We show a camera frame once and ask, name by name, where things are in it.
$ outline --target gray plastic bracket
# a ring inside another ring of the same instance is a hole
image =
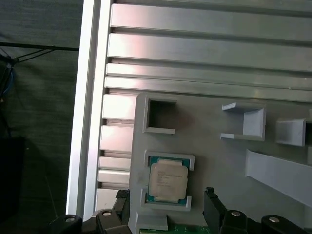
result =
[[[163,133],[163,134],[175,134],[175,129],[169,129],[169,128],[154,128],[149,126],[149,115],[150,115],[150,103],[151,101],[159,101],[159,102],[169,102],[176,104],[177,99],[176,98],[170,98],[170,97],[160,97],[160,96],[153,96],[153,95],[147,95],[145,97],[145,105],[144,105],[144,119],[143,119],[143,132],[144,133]]]
[[[307,123],[312,119],[290,119],[276,122],[276,142],[279,144],[305,146]]]
[[[151,209],[160,209],[160,210],[170,210],[170,211],[190,211],[191,210],[191,201],[192,197],[186,197],[186,204],[185,206],[177,205],[177,204],[170,204],[170,203],[147,203],[146,202],[147,196],[147,189],[141,190],[141,207],[151,208]]]
[[[144,167],[149,167],[149,159],[152,156],[156,157],[168,157],[168,158],[180,158],[180,159],[189,159],[190,160],[190,167],[189,170],[193,171],[194,170],[194,163],[195,163],[195,157],[194,155],[184,155],[184,154],[171,154],[171,153],[162,153],[162,152],[155,152],[155,151],[145,151],[144,155],[144,161],[143,161],[143,166]]]
[[[243,115],[243,134],[221,133],[220,138],[264,141],[266,124],[265,105],[234,102],[222,106],[222,110]]]
[[[138,214],[136,213],[136,234],[141,229],[168,230],[168,220],[166,214]]]
[[[247,150],[246,176],[312,207],[312,166]]]

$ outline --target gray plastic holder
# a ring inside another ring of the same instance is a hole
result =
[[[276,142],[279,144],[305,146],[310,145],[306,138],[310,129],[308,124],[312,124],[312,119],[289,119],[276,122]]]
[[[266,108],[265,105],[238,103],[234,102],[222,106],[222,110],[229,114],[242,115],[242,134],[240,133],[221,133],[220,138],[240,139],[240,140],[259,140],[264,141]]]
[[[165,157],[165,158],[174,158],[174,159],[189,159],[190,167],[189,171],[194,170],[195,157],[194,155],[185,155],[185,154],[170,154],[170,153],[161,153],[153,151],[145,151],[144,159],[142,160],[141,171],[136,173],[137,179],[141,183],[136,183],[135,188],[130,188],[132,191],[140,190],[140,196],[132,199],[131,209],[135,208],[136,210],[136,219],[135,223],[129,223],[129,227],[132,232],[139,234],[139,230],[142,228],[155,229],[155,230],[167,230],[167,214],[166,211],[182,211],[187,212],[191,209],[192,197],[187,196],[186,204],[179,205],[174,203],[163,203],[147,202],[146,196],[148,193],[148,178],[150,176],[150,164],[149,159],[152,156],[156,157]]]
[[[312,166],[247,150],[246,176],[312,207]]]

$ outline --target gray 3d-printed tray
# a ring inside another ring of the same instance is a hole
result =
[[[260,131],[265,133],[265,138],[261,136],[263,141],[253,140],[252,136],[244,137],[250,140],[220,138],[221,134],[243,136],[244,132],[250,132],[244,129],[245,110],[222,110],[222,106],[232,103],[236,103],[234,106],[254,105],[257,110],[264,108],[265,116],[248,120],[265,127]],[[138,234],[140,228],[164,230],[166,215],[175,223],[205,226],[202,212],[206,187],[214,187],[228,209],[240,210],[257,221],[265,215],[275,214],[302,226],[304,204],[246,177],[246,151],[306,163],[306,147],[276,143],[276,122],[281,118],[308,118],[311,108],[306,103],[140,94],[136,99],[130,172],[129,227],[132,232]],[[194,170],[188,175],[187,196],[192,198],[190,211],[155,209],[155,204],[144,204],[142,195],[148,189],[150,169],[144,166],[146,152],[194,155]],[[277,172],[275,176],[282,181],[283,173]]]

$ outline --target blue wire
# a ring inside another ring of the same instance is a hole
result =
[[[11,75],[10,75],[10,83],[8,84],[8,86],[6,87],[5,91],[3,92],[3,94],[5,94],[6,92],[8,92],[10,90],[10,88],[12,87],[13,84],[13,71],[11,71]]]

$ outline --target empty square slot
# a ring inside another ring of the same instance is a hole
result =
[[[149,101],[147,128],[176,129],[178,111],[176,103],[166,101]]]
[[[244,129],[244,115],[241,113],[227,113],[226,121],[226,132],[234,134],[243,134]]]
[[[306,123],[306,135],[305,135],[306,145],[312,145],[312,123]]]

